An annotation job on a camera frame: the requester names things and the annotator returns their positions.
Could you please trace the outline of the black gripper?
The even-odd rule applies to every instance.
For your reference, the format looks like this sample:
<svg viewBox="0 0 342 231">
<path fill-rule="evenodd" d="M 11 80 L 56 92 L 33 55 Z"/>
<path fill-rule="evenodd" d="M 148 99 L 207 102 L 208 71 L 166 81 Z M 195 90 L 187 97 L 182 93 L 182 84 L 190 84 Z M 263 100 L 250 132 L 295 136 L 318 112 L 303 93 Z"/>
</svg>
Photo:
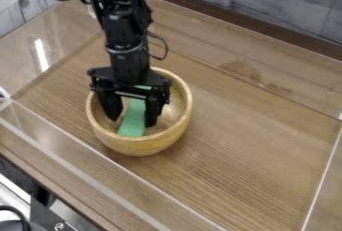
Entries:
<svg viewBox="0 0 342 231">
<path fill-rule="evenodd" d="M 164 104 L 170 103 L 171 80 L 152 70 L 150 54 L 144 46 L 131 49 L 107 48 L 109 65 L 87 71 L 91 90 L 107 117 L 116 121 L 121 111 L 121 98 L 146 101 L 146 126 L 156 125 Z"/>
</svg>

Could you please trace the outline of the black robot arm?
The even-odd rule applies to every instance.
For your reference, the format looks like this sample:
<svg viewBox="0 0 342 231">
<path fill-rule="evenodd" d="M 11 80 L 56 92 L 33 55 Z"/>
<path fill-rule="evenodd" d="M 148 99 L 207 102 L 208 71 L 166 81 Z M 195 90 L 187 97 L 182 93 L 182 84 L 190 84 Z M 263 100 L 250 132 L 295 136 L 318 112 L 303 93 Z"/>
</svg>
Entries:
<svg viewBox="0 0 342 231">
<path fill-rule="evenodd" d="M 121 99 L 140 99 L 146 105 L 144 125 L 152 127 L 171 97 L 171 81 L 150 64 L 155 57 L 148 49 L 152 10 L 146 0 L 80 1 L 93 9 L 111 59 L 109 66 L 87 71 L 103 111 L 116 120 L 123 111 Z"/>
</svg>

